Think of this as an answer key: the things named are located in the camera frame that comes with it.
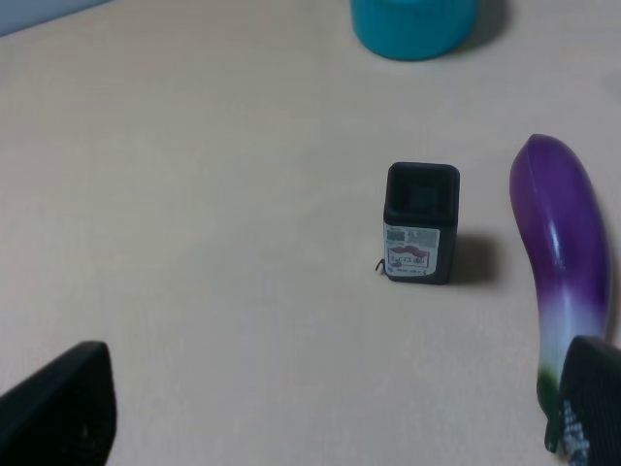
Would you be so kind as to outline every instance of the table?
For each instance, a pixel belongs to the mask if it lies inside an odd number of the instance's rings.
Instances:
[[[422,63],[364,50],[345,0],[118,0],[1,39],[0,388],[102,339],[111,466],[558,464],[508,170],[563,139],[618,240],[621,4],[493,1],[502,27]],[[452,285],[374,272],[398,160],[461,171]]]

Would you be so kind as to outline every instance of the teal container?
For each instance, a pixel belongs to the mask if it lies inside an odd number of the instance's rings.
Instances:
[[[353,29],[365,47],[395,60],[440,55],[473,30],[477,0],[351,0]]]

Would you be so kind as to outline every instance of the printed label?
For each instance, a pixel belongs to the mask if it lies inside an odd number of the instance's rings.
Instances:
[[[436,272],[440,230],[384,223],[384,262],[393,277],[418,277]]]

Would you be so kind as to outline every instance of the purple eggplant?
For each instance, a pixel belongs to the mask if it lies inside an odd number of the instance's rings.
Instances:
[[[545,447],[559,441],[558,387],[573,337],[603,338],[611,257],[602,214],[582,164],[561,141],[534,135],[513,161],[511,206],[531,260],[539,307],[537,395]]]

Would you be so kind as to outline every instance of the black box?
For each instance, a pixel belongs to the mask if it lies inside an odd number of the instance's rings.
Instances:
[[[395,163],[384,205],[384,270],[394,282],[443,284],[455,252],[459,171],[451,165]]]

